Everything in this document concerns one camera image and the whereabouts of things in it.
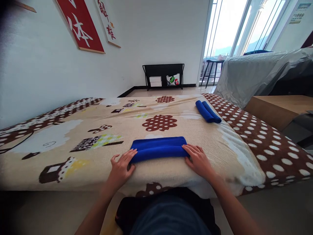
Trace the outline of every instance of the folded blue towel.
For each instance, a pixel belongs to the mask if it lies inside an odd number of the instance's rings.
[[[197,101],[196,102],[196,106],[200,112],[200,114],[202,115],[202,117],[207,121],[207,122],[214,122],[214,117],[212,117],[212,115],[206,110],[206,108],[204,107],[204,105],[201,103],[201,101]]]
[[[211,116],[214,118],[215,123],[221,123],[222,122],[222,119],[215,114],[215,112],[210,108],[210,106],[208,105],[208,103],[206,101],[203,101],[202,104],[206,108],[206,110],[211,114]]]
[[[187,144],[187,142],[182,136],[134,140],[130,148],[137,149],[138,153],[130,163],[137,163],[153,158],[189,157],[189,154],[182,148],[184,144]]]

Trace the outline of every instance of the sign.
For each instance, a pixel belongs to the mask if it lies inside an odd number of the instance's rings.
[[[108,42],[114,46],[121,48],[114,25],[114,17],[112,15],[113,12],[109,10],[105,0],[95,0],[95,2],[101,17],[105,33],[108,38]]]
[[[304,17],[304,12],[311,6],[311,3],[301,3],[299,4],[296,12],[293,14],[289,24],[298,24]]]
[[[100,38],[84,0],[56,0],[79,49],[103,53]]]

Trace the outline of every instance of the glass door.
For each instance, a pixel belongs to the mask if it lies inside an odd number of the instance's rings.
[[[221,74],[221,63],[216,67],[207,60],[221,61],[263,50],[288,3],[289,0],[213,0],[199,86],[217,84]]]
[[[209,21],[209,30],[205,44],[199,86],[212,85],[216,70],[215,84],[221,73],[221,64],[211,69],[212,63],[207,60],[225,60],[231,52],[233,42],[236,38],[237,29],[240,25],[242,14],[245,10],[247,0],[214,0]]]

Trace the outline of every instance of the bed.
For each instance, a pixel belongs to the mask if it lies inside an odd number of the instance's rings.
[[[207,123],[195,102],[222,118]],[[275,128],[214,94],[85,98],[0,131],[1,180],[6,190],[98,190],[110,159],[136,139],[183,136],[203,147],[236,196],[308,180],[313,156]],[[212,187],[183,158],[136,163],[120,189],[144,197],[188,187],[201,198]]]

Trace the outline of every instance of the black rack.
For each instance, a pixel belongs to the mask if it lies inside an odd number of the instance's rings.
[[[185,64],[161,64],[161,65],[143,65],[145,73],[147,90],[151,88],[177,88],[183,89],[184,79],[183,71]],[[166,76],[174,76],[179,73],[179,85],[168,86]],[[161,77],[162,86],[153,86],[150,84],[150,77]]]

